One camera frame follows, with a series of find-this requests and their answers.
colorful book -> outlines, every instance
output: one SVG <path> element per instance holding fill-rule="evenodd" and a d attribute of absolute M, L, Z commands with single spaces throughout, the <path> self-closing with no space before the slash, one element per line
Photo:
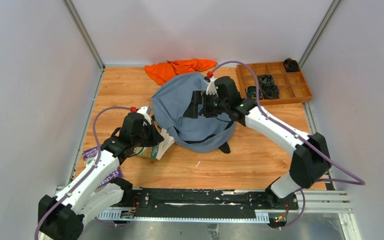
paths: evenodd
<path fill-rule="evenodd" d="M 98 151 L 100 151 L 100 149 L 97 146 L 83 151 L 83 161 L 86 166 L 88 166 L 94 160 L 95 156 L 98 154 Z M 120 167 L 117 167 L 116 170 L 112 171 L 106 178 L 104 178 L 98 185 L 98 188 L 107 185 L 111 179 L 115 179 L 116 177 L 123 177 Z"/>
<path fill-rule="evenodd" d="M 166 129 L 161 129 L 159 134 L 161 134 L 164 138 L 164 141 L 152 147 L 136 147 L 133 154 L 138 157 L 160 160 L 164 153 L 166 153 L 167 149 L 175 143 L 175 138 L 170 136 Z"/>

orange cloth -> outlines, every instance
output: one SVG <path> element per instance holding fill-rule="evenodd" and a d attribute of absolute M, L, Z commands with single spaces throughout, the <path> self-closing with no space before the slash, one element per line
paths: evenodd
<path fill-rule="evenodd" d="M 145 72 L 157 84 L 163 85 L 176 75 L 201 72 L 215 67 L 217 62 L 207 59 L 192 59 L 160 62 L 145 66 Z"/>

metal floor panel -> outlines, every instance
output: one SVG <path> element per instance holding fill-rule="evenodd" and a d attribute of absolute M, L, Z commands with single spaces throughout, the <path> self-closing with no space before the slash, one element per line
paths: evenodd
<path fill-rule="evenodd" d="M 289 214 L 289 222 L 297 216 Z M 264 223 L 203 223 L 137 221 L 113 228 L 91 222 L 80 240 L 345 240 L 338 214 L 304 214 L 291 228 L 280 232 Z"/>

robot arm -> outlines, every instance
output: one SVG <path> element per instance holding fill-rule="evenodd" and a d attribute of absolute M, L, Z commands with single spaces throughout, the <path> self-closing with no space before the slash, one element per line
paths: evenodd
<path fill-rule="evenodd" d="M 310 135 L 299 131 L 271 115 L 264 108 L 262 110 L 265 114 L 262 114 L 255 100 L 241 98 L 235 82 L 228 76 L 206 80 L 215 85 L 216 92 L 207 94 L 206 91 L 194 91 L 190 105 L 183 114 L 184 117 L 212 118 L 226 113 L 232 120 L 262 133 L 292 157 L 289 172 L 265 189 L 265 200 L 271 207 L 280 206 L 287 196 L 293 195 L 298 189 L 310 188 L 329 170 L 331 164 L 299 138 L 302 137 L 329 156 L 326 140 L 320 133 Z"/>
<path fill-rule="evenodd" d="M 150 117 L 151 108 L 144 106 L 130 112 L 112 135 L 100 146 L 100 158 L 91 162 L 76 179 L 55 196 L 45 195 L 38 206 L 38 219 L 56 206 L 40 226 L 40 231 L 55 240 L 76 240 L 95 216 L 106 208 L 128 202 L 132 198 L 132 184 L 115 178 L 100 191 L 97 186 L 116 170 L 139 146 L 153 147 L 164 140 Z"/>

gray wall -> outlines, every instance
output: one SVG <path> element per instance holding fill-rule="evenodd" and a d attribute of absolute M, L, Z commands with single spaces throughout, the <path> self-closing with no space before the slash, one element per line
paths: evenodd
<path fill-rule="evenodd" d="M 331 156 L 367 183 L 339 184 L 363 239 L 384 239 L 384 1 L 343 1 L 304 73 Z"/>
<path fill-rule="evenodd" d="M 332 0 L 73 0 L 106 64 L 303 55 Z"/>
<path fill-rule="evenodd" d="M 100 71 L 61 0 L 0 0 L 0 240 L 68 180 Z"/>

